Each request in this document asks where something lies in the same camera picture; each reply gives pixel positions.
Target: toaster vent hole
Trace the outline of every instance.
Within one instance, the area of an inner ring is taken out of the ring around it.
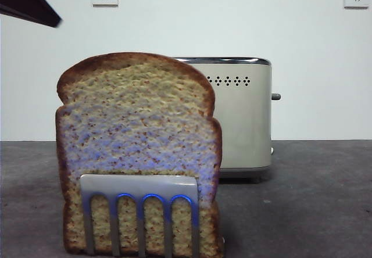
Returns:
[[[244,86],[248,86],[248,83],[251,81],[248,79],[248,76],[246,77],[239,77],[239,76],[234,76],[234,77],[229,77],[229,76],[207,76],[207,79],[210,83],[215,83],[216,86],[221,86],[221,85],[226,85],[226,87],[229,87],[230,84],[234,83],[236,87],[239,86],[239,84],[244,84]]]

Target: silver toaster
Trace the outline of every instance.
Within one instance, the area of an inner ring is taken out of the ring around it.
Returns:
[[[259,178],[271,165],[271,63],[259,58],[176,58],[202,72],[222,127],[220,177]]]

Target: gray countertop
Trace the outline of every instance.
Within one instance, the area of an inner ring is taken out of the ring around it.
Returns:
[[[261,183],[221,180],[226,258],[372,257],[372,141],[274,141]],[[2,257],[62,245],[54,142],[1,143]]]

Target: toaster base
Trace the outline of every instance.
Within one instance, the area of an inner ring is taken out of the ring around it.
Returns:
[[[220,178],[252,178],[259,179],[266,175],[270,166],[257,168],[221,168]]]

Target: white wall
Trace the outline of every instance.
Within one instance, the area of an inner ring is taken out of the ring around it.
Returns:
[[[372,139],[372,10],[342,0],[47,0],[49,28],[1,27],[3,141],[55,139],[56,83],[97,54],[258,56],[273,64],[273,139]]]

